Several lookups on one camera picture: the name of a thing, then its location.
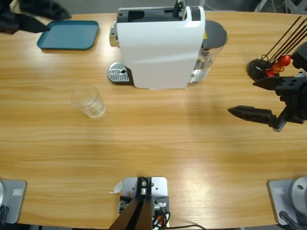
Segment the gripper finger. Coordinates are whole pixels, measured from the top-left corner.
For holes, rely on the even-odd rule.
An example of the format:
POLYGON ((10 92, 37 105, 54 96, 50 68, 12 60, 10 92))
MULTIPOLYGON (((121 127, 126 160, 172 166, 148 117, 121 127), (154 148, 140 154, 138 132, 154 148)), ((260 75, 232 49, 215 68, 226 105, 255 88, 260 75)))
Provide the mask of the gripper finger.
POLYGON ((16 13, 18 30, 30 33, 42 33, 49 31, 50 28, 32 16, 16 13))
POLYGON ((306 77, 265 77, 253 83, 254 86, 275 91, 278 96, 292 95, 306 84, 306 77))
POLYGON ((280 114, 277 117, 269 109, 259 109, 252 106, 239 105, 228 108, 228 112, 246 121, 266 124, 276 132, 280 132, 287 122, 287 114, 280 114))
POLYGON ((21 0, 19 6, 22 12, 51 20, 71 18, 69 12, 53 0, 21 0))

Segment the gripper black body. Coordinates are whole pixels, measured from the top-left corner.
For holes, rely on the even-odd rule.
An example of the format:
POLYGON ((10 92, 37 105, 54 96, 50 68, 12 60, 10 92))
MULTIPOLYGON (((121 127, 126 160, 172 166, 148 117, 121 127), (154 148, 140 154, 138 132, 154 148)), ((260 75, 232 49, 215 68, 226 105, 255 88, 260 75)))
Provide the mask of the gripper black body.
POLYGON ((280 101, 285 102, 285 121, 303 124, 307 120, 307 88, 287 89, 280 96, 280 101))
POLYGON ((11 0, 0 0, 0 32, 13 35, 21 29, 20 15, 12 12, 11 0))

